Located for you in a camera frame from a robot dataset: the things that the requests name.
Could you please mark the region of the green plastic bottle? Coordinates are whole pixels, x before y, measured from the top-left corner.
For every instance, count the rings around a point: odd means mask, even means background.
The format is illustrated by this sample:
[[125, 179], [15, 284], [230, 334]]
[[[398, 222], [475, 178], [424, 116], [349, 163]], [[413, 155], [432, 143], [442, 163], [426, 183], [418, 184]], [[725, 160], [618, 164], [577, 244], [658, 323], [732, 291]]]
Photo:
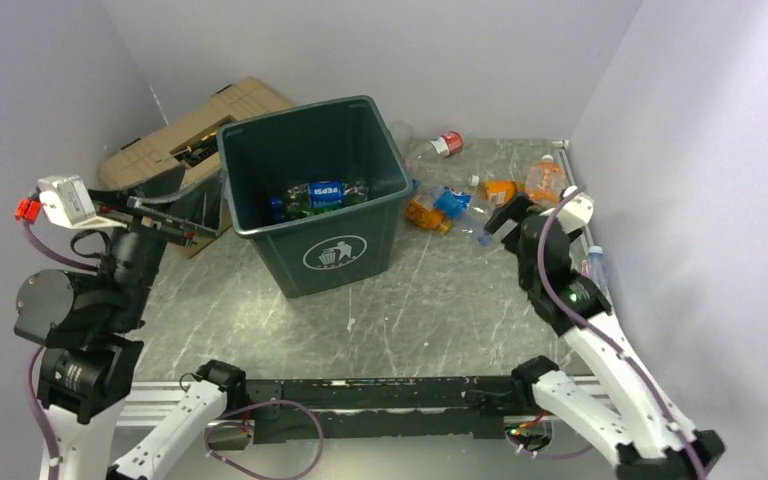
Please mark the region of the green plastic bottle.
[[299, 220], [314, 216], [316, 214], [315, 209], [307, 200], [283, 202], [281, 204], [280, 211], [284, 221]]

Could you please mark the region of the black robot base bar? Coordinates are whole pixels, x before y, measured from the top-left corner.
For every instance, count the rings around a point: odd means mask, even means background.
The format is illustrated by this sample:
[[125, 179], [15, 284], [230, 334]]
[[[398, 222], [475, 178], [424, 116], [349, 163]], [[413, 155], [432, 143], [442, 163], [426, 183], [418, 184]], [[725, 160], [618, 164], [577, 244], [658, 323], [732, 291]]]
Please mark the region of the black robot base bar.
[[494, 440], [544, 414], [520, 382], [504, 375], [249, 379], [219, 409], [222, 421], [246, 421], [256, 444], [318, 437]]

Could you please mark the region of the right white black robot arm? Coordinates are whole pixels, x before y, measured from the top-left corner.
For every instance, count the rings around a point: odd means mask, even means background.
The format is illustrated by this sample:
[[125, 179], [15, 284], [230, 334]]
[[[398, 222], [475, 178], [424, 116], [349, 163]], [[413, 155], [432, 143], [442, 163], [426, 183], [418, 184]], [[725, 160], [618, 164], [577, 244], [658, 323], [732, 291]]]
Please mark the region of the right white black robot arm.
[[714, 430], [698, 429], [668, 397], [626, 338], [605, 293], [572, 265], [571, 243], [592, 209], [576, 188], [550, 209], [517, 194], [485, 225], [494, 233], [515, 222], [501, 243], [516, 257], [519, 287], [612, 403], [606, 406], [539, 356], [512, 371], [512, 404], [524, 415], [542, 409], [562, 420], [618, 479], [706, 479], [725, 453], [723, 440]]

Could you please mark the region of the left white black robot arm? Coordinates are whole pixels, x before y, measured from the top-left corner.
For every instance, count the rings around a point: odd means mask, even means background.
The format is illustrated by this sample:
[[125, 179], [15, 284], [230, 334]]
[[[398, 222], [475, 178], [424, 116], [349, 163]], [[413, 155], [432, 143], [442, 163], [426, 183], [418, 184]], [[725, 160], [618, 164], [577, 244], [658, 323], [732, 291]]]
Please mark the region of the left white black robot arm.
[[25, 394], [43, 436], [44, 479], [161, 479], [213, 419], [235, 419], [251, 402], [244, 371], [212, 360], [136, 447], [108, 456], [143, 350], [131, 333], [143, 326], [164, 252], [219, 234], [224, 174], [183, 178], [176, 166], [105, 190], [53, 175], [16, 208], [25, 232], [45, 218], [74, 241], [102, 241], [96, 252], [57, 256], [55, 268], [22, 283], [14, 303], [15, 334], [37, 346]]

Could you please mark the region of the blue label water bottle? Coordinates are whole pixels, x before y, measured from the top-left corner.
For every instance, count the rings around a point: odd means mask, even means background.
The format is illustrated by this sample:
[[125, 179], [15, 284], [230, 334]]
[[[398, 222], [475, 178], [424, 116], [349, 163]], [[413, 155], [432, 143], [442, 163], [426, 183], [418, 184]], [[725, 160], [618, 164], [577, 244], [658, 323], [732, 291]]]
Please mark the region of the blue label water bottle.
[[280, 196], [270, 198], [270, 207], [273, 214], [273, 220], [276, 224], [283, 223], [286, 220], [284, 201]]

